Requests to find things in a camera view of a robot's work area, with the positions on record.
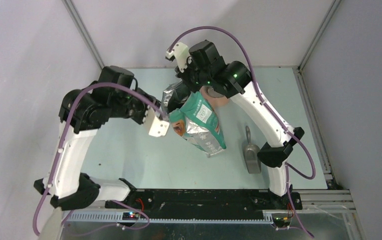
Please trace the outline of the green pet food bag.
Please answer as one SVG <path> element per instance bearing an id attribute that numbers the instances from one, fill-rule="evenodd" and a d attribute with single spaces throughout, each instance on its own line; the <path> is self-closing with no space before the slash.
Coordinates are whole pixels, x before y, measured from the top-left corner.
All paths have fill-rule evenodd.
<path id="1" fill-rule="evenodd" d="M 226 150 L 219 117 L 200 91 L 192 92 L 183 82 L 163 90 L 163 111 L 174 132 L 206 155 Z"/>

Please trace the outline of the metal food scoop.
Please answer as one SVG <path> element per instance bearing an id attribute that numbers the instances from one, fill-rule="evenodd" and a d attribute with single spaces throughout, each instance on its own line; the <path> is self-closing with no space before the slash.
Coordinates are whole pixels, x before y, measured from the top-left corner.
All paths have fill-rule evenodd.
<path id="1" fill-rule="evenodd" d="M 242 148 L 244 162 L 249 174 L 261 173 L 261 161 L 258 159 L 257 154 L 260 148 L 251 142 L 251 131 L 249 126 L 245 126 L 247 143 Z"/>

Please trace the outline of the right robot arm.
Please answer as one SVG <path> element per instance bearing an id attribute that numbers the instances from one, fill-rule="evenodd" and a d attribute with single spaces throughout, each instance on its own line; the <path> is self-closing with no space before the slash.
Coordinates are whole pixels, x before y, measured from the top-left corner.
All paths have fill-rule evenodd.
<path id="1" fill-rule="evenodd" d="M 182 42 L 165 53 L 176 61 L 176 76 L 192 91 L 208 86 L 232 100 L 253 120 L 266 138 L 257 158 L 268 168 L 270 204 L 282 209 L 290 202 L 285 164 L 294 145 L 304 135 L 290 125 L 254 84 L 251 71 L 239 61 L 226 63 L 214 43 L 204 40 L 192 47 Z"/>

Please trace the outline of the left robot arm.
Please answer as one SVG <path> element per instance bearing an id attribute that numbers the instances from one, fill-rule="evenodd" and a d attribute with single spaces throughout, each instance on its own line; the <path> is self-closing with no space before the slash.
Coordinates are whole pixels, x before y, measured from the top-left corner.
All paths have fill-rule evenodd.
<path id="1" fill-rule="evenodd" d="M 103 180 L 82 172 L 97 131 L 112 118 L 145 123 L 149 112 L 160 112 L 160 101 L 138 87 L 132 72 L 118 66 L 102 68 L 97 81 L 68 92 L 62 101 L 59 143 L 49 175 L 34 182 L 42 196 L 51 196 L 54 208 L 84 209 L 98 201 L 118 201 L 124 208 L 136 204 L 134 187 L 124 179 Z"/>

